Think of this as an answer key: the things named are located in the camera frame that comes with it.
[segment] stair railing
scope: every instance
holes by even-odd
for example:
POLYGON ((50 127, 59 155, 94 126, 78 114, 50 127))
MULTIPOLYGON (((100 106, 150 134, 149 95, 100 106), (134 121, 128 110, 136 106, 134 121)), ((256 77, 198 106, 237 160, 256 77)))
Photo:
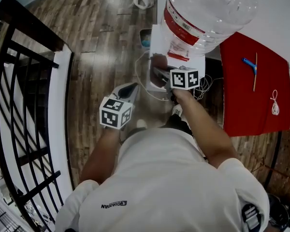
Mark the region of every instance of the stair railing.
MULTIPOLYGON (((15 157, 19 176, 20 176, 21 181, 23 183, 23 186, 26 190, 26 193, 24 195, 19 195, 19 193, 17 193, 17 190, 15 188, 15 185, 14 185, 13 180, 11 178, 11 175, 9 173, 9 169, 8 169, 8 165, 6 162, 4 149, 3 149, 3 145, 2 145, 2 140, 4 140, 4 138, 1 137, 1 131, 0 131, 0 168, 2 171, 3 178, 5 180, 6 186, 9 189, 10 194, 11 194, 13 200, 15 201, 15 204, 17 205, 17 207, 18 207, 20 213, 22 214, 23 218, 25 219, 25 221, 32 227, 32 229, 34 231, 40 231, 40 228, 33 222, 30 215, 27 213, 27 211, 25 209, 26 203, 31 201, 32 206, 34 207, 34 209, 35 209, 38 217, 42 221, 43 225, 45 226, 45 228, 48 231, 51 232, 47 223, 43 219, 42 214, 39 211, 36 203, 34 202, 33 197, 35 197, 36 195, 40 196, 40 199, 43 203, 43 206, 45 207, 45 210, 47 211, 47 213, 49 215, 50 220, 53 223, 55 223, 55 220, 52 216, 52 213, 50 212, 50 210, 47 207, 47 204, 45 202, 44 196, 42 194, 42 190, 44 188, 47 189, 48 195, 50 197, 50 200, 52 201, 54 209, 56 210, 56 212, 58 212, 58 208, 57 208, 57 205, 55 203, 54 196, 50 190, 50 184, 53 184, 55 186, 56 193, 57 193, 58 199, 60 201, 60 204, 63 205, 63 201, 62 201, 60 191, 58 188, 58 184, 56 181, 58 176, 60 176, 60 171, 55 172, 54 168, 53 168, 52 157, 50 154, 49 141, 48 141, 48 131, 46 132, 46 142, 45 142, 46 147, 41 148, 39 131, 38 131, 37 108, 38 108, 38 96, 39 96, 39 85, 40 85, 39 80, 41 78, 42 68, 45 69, 45 66, 47 66, 48 89, 47 89, 46 95, 48 97, 51 71, 52 71, 52 68, 58 68, 58 65, 56 63, 48 60, 47 58, 21 46, 20 44, 14 42, 14 41, 12 41, 12 36, 13 36, 14 31, 15 31, 15 25, 13 24, 13 21, 12 21, 7 29, 5 38, 4 38, 2 46, 0 48, 0 97, 3 98, 4 105, 7 107, 7 110, 10 112, 10 114, 5 114, 4 109, 2 107, 3 104, 0 103, 0 114, 3 116, 4 121, 6 122, 6 124, 8 125, 8 127, 10 128, 10 131, 11 131, 13 154, 15 157), (11 80, 10 85, 8 84, 7 76, 6 76, 5 69, 4 69, 4 63, 8 62, 8 61, 11 62, 10 57, 7 59, 7 52, 8 52, 9 48, 17 52, 16 57, 12 58, 12 60, 14 61, 14 68, 13 68, 12 80, 11 80), (23 90, 22 116, 19 113, 17 106, 15 105, 15 101, 14 101, 14 94, 15 94, 14 88, 15 88, 15 82, 16 82, 16 72, 17 72, 17 67, 19 64, 19 58, 20 58, 21 54, 25 55, 29 58, 29 61, 27 64, 26 76, 25 76, 24 90, 23 90), (26 88, 27 88, 27 82, 28 82, 28 69, 31 67, 32 61, 39 62, 38 77, 37 77, 36 89, 35 89, 34 118, 33 118, 34 124, 35 124, 35 140, 30 135, 30 133, 27 129, 27 118, 29 116, 27 115, 27 98, 26 98, 27 92, 26 92, 26 88), (1 84, 2 77, 5 81, 5 85, 8 89, 9 101, 8 101, 7 97, 5 96, 5 93, 2 90, 2 84, 1 84), (15 121, 14 112, 16 113, 19 121, 21 121, 21 123, 23 125, 22 130, 20 129, 19 125, 15 121), (34 150, 30 146, 29 140, 31 141, 31 143, 34 144, 36 150, 34 150), (17 146, 26 153, 25 156, 19 157, 18 152, 17 152, 17 146), (48 156, 50 170, 45 166, 45 164, 43 162, 43 158, 45 160, 45 156, 48 156), (38 166, 38 164, 36 164, 35 160, 39 161, 40 167, 38 166), (33 178, 33 181, 35 184, 35 187, 33 189, 29 189, 28 184, 26 183, 25 176, 24 176, 24 173, 22 170, 22 166, 24 164, 29 164, 30 172, 32 174, 32 178, 33 178), (37 179, 37 176, 36 176, 36 173, 35 173, 33 166, 35 166, 39 171, 42 172, 43 179, 44 179, 43 182, 41 182, 41 183, 38 182, 38 179, 37 179)), ((46 127, 46 130, 48 130, 47 109, 45 110, 44 116, 45 116, 45 127, 46 127)))

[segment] shoe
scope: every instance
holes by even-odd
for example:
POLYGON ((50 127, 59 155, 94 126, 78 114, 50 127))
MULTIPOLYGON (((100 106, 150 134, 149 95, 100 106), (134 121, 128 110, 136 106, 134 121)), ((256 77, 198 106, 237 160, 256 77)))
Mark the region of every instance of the shoe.
POLYGON ((136 122, 136 128, 148 128, 147 127, 147 123, 145 122, 145 120, 143 119, 139 119, 137 122, 136 122))
POLYGON ((176 115, 181 117, 182 113, 183 113, 183 109, 182 109, 182 106, 180 104, 173 107, 172 115, 176 114, 176 115))

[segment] white cable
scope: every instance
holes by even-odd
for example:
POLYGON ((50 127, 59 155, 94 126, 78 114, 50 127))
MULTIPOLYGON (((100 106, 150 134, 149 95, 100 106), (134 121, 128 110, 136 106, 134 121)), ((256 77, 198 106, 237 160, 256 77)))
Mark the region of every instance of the white cable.
POLYGON ((223 79, 223 77, 222 78, 216 78, 216 79, 213 80, 211 78, 211 76, 209 76, 209 75, 206 74, 205 77, 204 77, 204 79, 201 79, 200 86, 198 88, 195 88, 195 90, 201 92, 201 94, 198 97, 196 97, 195 95, 193 95, 194 98, 196 98, 197 101, 202 100, 203 97, 204 97, 204 94, 206 92, 208 92, 209 89, 211 88, 211 86, 213 85, 213 82, 216 81, 216 80, 219 80, 219 79, 223 79))
POLYGON ((147 91, 147 89, 145 88, 145 86, 143 85, 143 83, 141 82, 141 80, 140 80, 140 78, 139 78, 139 75, 137 74, 137 71, 136 71, 136 63, 146 54, 146 53, 148 53, 149 51, 145 51, 137 60, 136 60, 136 62, 135 62, 135 64, 134 64, 134 71, 135 71, 135 74, 136 74, 136 77, 137 77, 137 79, 139 80, 139 84, 144 88, 144 90, 146 91, 146 93, 149 95, 149 96, 151 96, 152 98, 155 98, 156 100, 158 100, 158 101, 162 101, 162 102, 168 102, 169 100, 165 100, 165 99, 159 99, 159 98, 157 98, 157 97, 155 97, 155 96, 153 96, 152 94, 150 94, 148 91, 147 91))
POLYGON ((273 91, 273 98, 271 98, 271 100, 274 101, 274 104, 273 104, 273 106, 272 106, 272 114, 273 114, 273 115, 278 115, 278 114, 279 114, 279 106, 278 106, 278 104, 277 104, 277 102, 276 102, 277 96, 278 96, 278 92, 277 92, 277 90, 275 89, 275 90, 273 91))

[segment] wooden stick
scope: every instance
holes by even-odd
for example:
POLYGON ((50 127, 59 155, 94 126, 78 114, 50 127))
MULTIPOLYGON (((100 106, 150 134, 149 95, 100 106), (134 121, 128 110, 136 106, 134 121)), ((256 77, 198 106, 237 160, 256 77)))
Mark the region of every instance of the wooden stick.
POLYGON ((254 83, 254 85, 253 85, 253 91, 255 92, 255 90, 256 90, 256 81, 257 81, 257 75, 255 75, 255 83, 254 83))
MULTIPOLYGON (((256 66, 258 67, 258 53, 256 53, 256 66)), ((257 74, 255 74, 255 82, 253 85, 253 91, 255 92, 256 90, 256 81, 257 81, 257 74)))

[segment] fiducial marker cube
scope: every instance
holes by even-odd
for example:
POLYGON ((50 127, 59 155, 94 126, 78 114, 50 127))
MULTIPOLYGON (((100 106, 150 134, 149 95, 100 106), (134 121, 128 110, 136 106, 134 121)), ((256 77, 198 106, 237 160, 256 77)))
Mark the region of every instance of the fiducial marker cube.
POLYGON ((130 120, 133 104, 104 97, 100 105, 100 124, 120 130, 130 120))
POLYGON ((196 69, 181 66, 171 70, 171 88, 189 90, 200 86, 199 72, 196 69))

